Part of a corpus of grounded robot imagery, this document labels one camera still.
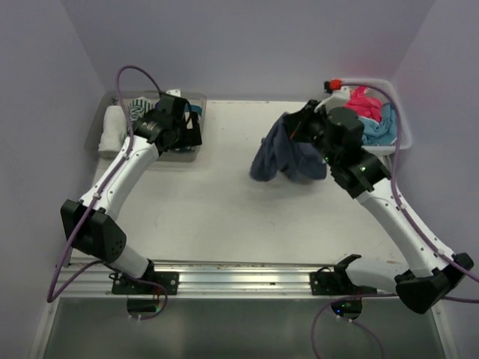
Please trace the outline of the dark grey towel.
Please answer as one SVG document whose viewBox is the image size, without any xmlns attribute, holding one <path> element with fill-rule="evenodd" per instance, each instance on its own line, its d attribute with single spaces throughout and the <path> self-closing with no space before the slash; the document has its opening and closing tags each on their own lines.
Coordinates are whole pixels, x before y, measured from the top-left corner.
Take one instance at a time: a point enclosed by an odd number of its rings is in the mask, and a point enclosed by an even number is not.
<svg viewBox="0 0 479 359">
<path fill-rule="evenodd" d="M 308 183 L 324 180 L 327 165 L 309 143 L 289 139 L 283 113 L 272 125 L 251 163 L 249 176 L 258 182 L 269 182 L 282 173 L 291 182 Z"/>
</svg>

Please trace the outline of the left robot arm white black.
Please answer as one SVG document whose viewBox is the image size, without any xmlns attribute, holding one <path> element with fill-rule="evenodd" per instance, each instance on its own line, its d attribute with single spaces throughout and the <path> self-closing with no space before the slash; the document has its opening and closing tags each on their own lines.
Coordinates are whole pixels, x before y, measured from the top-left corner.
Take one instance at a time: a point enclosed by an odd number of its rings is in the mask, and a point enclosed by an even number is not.
<svg viewBox="0 0 479 359">
<path fill-rule="evenodd" d="M 133 250 L 117 223 L 121 208 L 142 174 L 165 152 L 201 145 L 198 113 L 152 110 L 132 125 L 133 134 L 100 179 L 77 201 L 61 207 L 64 232 L 72 248 L 129 275 L 129 284 L 145 294 L 156 276 L 148 258 Z"/>
</svg>

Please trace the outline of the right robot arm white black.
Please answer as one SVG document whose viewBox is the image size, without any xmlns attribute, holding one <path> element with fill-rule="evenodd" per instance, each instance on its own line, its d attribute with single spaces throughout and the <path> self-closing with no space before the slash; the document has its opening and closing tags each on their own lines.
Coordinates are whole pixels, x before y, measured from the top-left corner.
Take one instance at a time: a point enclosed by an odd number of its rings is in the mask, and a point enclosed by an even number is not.
<svg viewBox="0 0 479 359">
<path fill-rule="evenodd" d="M 369 286 L 393 292 L 411 311 L 423 314 L 470 273 L 473 259 L 455 253 L 433 234 L 400 196 L 391 172 L 363 148 L 364 126 L 354 111 L 327 110 L 310 100 L 286 114 L 284 123 L 291 140 L 318 150 L 334 181 L 378 221 L 406 261 L 404 266 L 373 266 L 355 255 L 334 274 L 337 291 L 347 294 Z"/>
</svg>

